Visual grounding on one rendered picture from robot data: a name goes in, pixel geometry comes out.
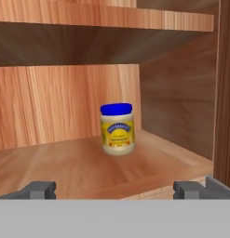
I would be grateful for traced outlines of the wooden cabinet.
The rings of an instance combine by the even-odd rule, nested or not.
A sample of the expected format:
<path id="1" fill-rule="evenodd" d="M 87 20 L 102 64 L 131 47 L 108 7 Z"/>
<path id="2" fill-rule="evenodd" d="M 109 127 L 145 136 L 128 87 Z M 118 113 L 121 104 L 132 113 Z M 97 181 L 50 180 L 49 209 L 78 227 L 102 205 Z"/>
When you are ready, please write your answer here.
<path id="1" fill-rule="evenodd" d="M 139 64 L 0 67 L 0 196 L 35 180 L 61 199 L 170 198 L 212 171 L 220 0 L 60 0 L 210 14 L 212 33 Z M 102 147 L 101 106 L 132 104 L 135 147 Z"/>

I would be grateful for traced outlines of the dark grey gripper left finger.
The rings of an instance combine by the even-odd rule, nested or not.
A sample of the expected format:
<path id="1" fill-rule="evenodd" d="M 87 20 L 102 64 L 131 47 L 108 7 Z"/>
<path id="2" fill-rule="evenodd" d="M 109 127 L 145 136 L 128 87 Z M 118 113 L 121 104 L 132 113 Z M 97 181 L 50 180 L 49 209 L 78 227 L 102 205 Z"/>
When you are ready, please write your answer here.
<path id="1" fill-rule="evenodd" d="M 11 192 L 0 196 L 0 199 L 55 199 L 56 198 L 55 181 L 32 181 L 20 191 Z"/>

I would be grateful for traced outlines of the blue-lidded mayonnaise jar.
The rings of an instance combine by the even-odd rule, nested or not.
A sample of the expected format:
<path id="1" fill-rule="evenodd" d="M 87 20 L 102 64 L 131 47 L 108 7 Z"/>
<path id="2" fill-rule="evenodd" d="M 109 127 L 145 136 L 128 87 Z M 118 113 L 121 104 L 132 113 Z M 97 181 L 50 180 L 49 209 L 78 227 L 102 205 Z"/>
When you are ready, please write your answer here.
<path id="1" fill-rule="evenodd" d="M 101 106 L 101 138 L 103 150 L 112 156 L 130 154 L 135 147 L 133 108 L 119 102 Z"/>

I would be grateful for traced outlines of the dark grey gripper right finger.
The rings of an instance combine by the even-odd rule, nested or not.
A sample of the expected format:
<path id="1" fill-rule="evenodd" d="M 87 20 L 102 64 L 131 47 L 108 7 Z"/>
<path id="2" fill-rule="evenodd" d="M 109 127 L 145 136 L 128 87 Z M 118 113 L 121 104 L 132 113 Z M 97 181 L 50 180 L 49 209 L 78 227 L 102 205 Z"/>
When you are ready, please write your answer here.
<path id="1" fill-rule="evenodd" d="M 213 176 L 206 176 L 206 185 L 197 181 L 175 181 L 173 183 L 174 199 L 189 200 L 227 200 L 230 199 L 230 188 Z"/>

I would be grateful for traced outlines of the wooden cabinet door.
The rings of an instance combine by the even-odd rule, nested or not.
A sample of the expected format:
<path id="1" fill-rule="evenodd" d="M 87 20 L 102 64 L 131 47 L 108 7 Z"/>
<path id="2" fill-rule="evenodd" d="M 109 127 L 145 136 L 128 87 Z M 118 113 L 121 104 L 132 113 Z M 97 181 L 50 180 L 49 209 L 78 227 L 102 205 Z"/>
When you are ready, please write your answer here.
<path id="1" fill-rule="evenodd" d="M 220 0 L 213 176 L 230 188 L 230 0 Z"/>

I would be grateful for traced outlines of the wooden cabinet shelf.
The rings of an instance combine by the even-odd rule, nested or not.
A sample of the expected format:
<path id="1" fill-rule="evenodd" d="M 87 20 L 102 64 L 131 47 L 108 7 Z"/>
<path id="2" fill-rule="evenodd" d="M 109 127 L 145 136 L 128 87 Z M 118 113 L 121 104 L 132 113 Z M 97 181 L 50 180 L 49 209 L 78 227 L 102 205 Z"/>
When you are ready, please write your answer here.
<path id="1" fill-rule="evenodd" d="M 0 67 L 139 64 L 213 28 L 210 14 L 0 0 Z"/>

